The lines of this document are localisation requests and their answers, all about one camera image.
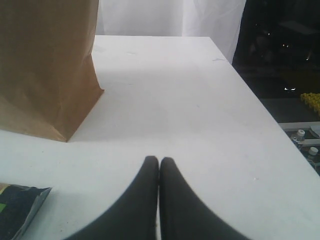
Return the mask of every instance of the white wall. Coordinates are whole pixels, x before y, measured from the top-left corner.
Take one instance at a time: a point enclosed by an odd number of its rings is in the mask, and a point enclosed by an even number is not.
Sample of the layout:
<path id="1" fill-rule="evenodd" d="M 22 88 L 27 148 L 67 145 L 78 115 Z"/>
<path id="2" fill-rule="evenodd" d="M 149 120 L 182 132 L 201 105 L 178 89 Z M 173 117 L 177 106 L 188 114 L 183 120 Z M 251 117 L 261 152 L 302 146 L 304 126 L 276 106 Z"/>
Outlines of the white wall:
<path id="1" fill-rule="evenodd" d="M 246 0 L 100 0 L 97 34 L 211 37 L 232 62 Z"/>

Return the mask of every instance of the bottle cap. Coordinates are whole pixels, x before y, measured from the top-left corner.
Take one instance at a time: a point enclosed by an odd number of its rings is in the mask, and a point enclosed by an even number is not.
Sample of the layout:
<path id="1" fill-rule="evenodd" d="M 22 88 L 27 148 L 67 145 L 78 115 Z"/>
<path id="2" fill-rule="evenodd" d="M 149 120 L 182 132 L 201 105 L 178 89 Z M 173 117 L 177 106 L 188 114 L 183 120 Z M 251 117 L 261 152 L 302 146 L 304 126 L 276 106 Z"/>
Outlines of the bottle cap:
<path id="1" fill-rule="evenodd" d="M 301 130 L 301 129 L 299 129 L 299 130 L 296 132 L 296 134 L 297 134 L 299 137 L 304 137 L 305 134 L 306 134 L 306 132 L 303 131 L 303 130 Z"/>
<path id="2" fill-rule="evenodd" d="M 310 149 L 309 149 L 309 154 L 310 154 L 311 156 L 317 155 L 318 152 L 319 152 L 319 150 L 318 150 L 316 147 L 314 147 L 314 146 L 310 147 Z"/>

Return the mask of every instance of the white table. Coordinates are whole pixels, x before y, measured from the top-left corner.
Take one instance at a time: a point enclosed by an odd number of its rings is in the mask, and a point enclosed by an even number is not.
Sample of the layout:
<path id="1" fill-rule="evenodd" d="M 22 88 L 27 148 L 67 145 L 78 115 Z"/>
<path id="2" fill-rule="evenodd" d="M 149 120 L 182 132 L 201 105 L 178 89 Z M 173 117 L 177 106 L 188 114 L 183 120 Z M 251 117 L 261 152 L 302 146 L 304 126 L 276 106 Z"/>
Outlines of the white table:
<path id="1" fill-rule="evenodd" d="M 69 143 L 0 131 L 0 182 L 53 187 L 23 240 L 59 240 L 173 157 L 253 240 L 320 239 L 320 179 L 207 37 L 97 36 L 106 91 Z"/>

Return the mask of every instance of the white curtain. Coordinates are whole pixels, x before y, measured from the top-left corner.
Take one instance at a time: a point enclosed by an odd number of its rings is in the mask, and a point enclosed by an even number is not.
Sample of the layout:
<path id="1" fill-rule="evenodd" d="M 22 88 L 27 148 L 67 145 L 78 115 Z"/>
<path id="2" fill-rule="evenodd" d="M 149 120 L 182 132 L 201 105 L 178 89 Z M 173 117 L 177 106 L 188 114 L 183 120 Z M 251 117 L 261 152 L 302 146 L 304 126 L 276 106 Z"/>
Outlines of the white curtain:
<path id="1" fill-rule="evenodd" d="M 100 0 L 98 35 L 211 37 L 232 62 L 246 0 Z"/>

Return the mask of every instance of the green label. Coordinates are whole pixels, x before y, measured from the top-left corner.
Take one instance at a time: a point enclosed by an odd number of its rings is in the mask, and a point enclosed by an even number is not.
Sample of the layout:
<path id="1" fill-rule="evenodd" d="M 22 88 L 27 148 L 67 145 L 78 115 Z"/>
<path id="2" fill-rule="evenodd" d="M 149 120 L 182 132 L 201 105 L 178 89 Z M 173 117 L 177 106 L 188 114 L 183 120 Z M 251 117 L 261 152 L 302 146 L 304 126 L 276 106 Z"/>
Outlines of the green label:
<path id="1" fill-rule="evenodd" d="M 0 213 L 5 209 L 7 205 L 0 203 Z"/>

